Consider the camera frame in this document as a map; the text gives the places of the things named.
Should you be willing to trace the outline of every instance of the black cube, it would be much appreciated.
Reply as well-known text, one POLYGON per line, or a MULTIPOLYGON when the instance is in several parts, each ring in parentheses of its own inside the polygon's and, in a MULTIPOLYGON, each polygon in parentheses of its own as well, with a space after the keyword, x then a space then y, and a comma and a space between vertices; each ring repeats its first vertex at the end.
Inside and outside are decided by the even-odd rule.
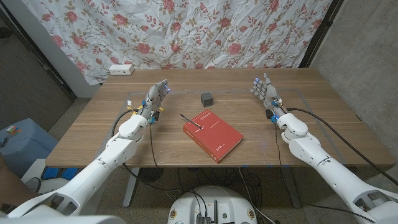
POLYGON ((203 107, 211 106, 213 105, 213 96, 211 93, 203 93, 200 95, 200 101, 203 107))

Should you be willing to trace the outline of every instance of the white power strip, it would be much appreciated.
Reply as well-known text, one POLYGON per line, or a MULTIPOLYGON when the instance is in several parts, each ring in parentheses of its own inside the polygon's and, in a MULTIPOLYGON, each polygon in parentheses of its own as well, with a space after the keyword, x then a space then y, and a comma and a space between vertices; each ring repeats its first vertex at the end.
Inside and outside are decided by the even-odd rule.
POLYGON ((134 67, 132 65, 112 65, 109 71, 111 75, 131 75, 134 67))

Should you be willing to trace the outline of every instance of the book cover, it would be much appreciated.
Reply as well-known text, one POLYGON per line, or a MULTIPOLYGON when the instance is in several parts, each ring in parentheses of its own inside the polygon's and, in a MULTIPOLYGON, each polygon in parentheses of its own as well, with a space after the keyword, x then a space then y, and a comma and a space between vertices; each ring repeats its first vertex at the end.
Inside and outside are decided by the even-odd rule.
POLYGON ((214 161, 222 160, 239 142, 243 135, 210 110, 205 110, 183 126, 183 131, 195 141, 214 161))

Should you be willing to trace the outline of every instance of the floral curtain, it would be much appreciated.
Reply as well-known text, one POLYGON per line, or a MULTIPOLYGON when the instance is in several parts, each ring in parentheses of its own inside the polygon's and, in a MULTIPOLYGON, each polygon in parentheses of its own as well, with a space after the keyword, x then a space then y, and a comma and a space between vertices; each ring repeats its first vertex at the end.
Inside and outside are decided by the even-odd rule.
POLYGON ((23 0, 90 85, 135 69, 297 67, 331 0, 23 0))

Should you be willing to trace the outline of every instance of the pen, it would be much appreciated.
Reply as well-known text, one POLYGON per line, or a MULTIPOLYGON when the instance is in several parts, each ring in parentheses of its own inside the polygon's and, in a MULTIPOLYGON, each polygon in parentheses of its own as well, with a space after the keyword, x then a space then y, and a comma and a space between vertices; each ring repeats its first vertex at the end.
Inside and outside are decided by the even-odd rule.
POLYGON ((181 117, 183 117, 183 118, 189 120, 189 122, 191 122, 191 123, 192 123, 193 125, 195 125, 196 127, 200 128, 201 130, 203 129, 203 127, 199 126, 199 124, 196 124, 195 122, 193 122, 193 121, 191 121, 190 119, 186 118, 186 117, 185 117, 184 115, 182 115, 182 114, 180 114, 180 115, 181 115, 181 117))

